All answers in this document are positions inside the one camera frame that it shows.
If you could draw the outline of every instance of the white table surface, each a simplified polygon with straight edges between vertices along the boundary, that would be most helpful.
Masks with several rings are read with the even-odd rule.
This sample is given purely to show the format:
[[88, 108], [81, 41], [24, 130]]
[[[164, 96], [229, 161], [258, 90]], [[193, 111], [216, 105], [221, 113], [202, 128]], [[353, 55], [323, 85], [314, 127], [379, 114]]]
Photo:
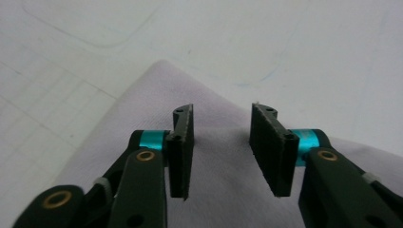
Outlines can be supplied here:
[[234, 104], [403, 156], [403, 2], [3, 0], [1, 227], [165, 59]]

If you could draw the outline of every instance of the white cloth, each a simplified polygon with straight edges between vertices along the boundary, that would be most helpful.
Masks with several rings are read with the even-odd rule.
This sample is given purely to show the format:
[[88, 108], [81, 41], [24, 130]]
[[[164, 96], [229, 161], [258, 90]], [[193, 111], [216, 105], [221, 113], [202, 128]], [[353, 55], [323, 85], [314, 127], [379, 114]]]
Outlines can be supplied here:
[[[275, 198], [248, 144], [251, 111], [164, 61], [152, 66], [108, 111], [57, 183], [87, 191], [125, 151], [134, 130], [173, 129], [172, 111], [187, 104], [194, 104], [195, 119], [189, 199], [171, 199], [167, 192], [168, 227], [304, 227], [297, 206], [304, 168], [296, 169], [292, 196]], [[403, 158], [353, 142], [332, 143], [403, 195]]]

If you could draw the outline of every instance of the cyan spacer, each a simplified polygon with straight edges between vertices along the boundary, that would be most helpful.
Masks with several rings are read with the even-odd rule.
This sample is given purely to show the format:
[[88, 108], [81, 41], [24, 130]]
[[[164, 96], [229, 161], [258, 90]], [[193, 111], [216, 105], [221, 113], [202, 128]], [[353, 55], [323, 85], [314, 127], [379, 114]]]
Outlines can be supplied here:
[[298, 157], [296, 166], [305, 166], [304, 155], [308, 153], [313, 147], [319, 147], [319, 139], [317, 134], [312, 129], [293, 129], [291, 130], [299, 137]]
[[139, 146], [163, 151], [164, 135], [165, 135], [165, 131], [145, 130], [140, 138]]

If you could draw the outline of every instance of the screw hole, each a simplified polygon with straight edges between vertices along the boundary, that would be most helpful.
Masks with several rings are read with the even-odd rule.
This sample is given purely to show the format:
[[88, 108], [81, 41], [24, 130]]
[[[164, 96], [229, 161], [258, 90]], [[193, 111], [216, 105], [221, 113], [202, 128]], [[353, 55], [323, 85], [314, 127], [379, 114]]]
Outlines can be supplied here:
[[374, 227], [377, 228], [386, 228], [385, 221], [383, 221], [381, 218], [376, 217], [376, 216], [366, 216], [365, 219]]
[[327, 160], [327, 161], [331, 161], [331, 162], [335, 162], [338, 160], [338, 157], [336, 154], [329, 152], [329, 151], [319, 151], [317, 153], [322, 159]]
[[154, 157], [155, 154], [151, 151], [143, 151], [136, 156], [137, 160], [141, 162], [151, 161], [154, 159]]
[[55, 209], [68, 203], [71, 197], [69, 191], [59, 191], [48, 196], [42, 206], [46, 209]]
[[141, 225], [143, 225], [143, 223], [144, 217], [141, 215], [131, 216], [126, 222], [127, 226], [130, 228], [140, 227]]

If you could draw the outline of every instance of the fabric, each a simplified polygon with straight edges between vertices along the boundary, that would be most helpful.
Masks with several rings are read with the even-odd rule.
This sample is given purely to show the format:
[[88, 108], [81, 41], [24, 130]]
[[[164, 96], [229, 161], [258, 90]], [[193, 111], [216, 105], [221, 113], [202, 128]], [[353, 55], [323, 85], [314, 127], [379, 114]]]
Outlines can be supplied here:
[[[173, 129], [172, 111], [187, 104], [194, 104], [195, 121], [189, 199], [167, 198], [168, 227], [304, 227], [297, 206], [304, 168], [296, 168], [292, 196], [275, 198], [248, 144], [251, 111], [164, 61], [152, 66], [108, 111], [57, 184], [87, 191], [125, 151], [134, 130]], [[403, 158], [338, 139], [332, 144], [403, 195]]]

